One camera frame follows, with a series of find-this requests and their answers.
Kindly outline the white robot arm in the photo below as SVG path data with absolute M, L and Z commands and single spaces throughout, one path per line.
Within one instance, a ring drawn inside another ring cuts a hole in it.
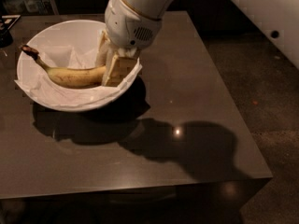
M 145 49 L 162 27 L 166 10 L 176 0 L 108 0 L 105 25 L 112 44 Z M 190 7 L 214 13 L 220 0 L 188 0 Z M 299 0 L 230 0 L 299 68 Z

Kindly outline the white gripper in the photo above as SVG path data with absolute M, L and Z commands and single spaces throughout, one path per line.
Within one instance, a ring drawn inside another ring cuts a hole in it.
M 105 23 L 107 30 L 100 34 L 94 64 L 106 66 L 102 85 L 117 87 L 135 67 L 138 49 L 145 49 L 152 44 L 162 27 L 162 21 L 139 15 L 123 0 L 109 0 Z M 110 40 L 124 49 L 111 49 Z

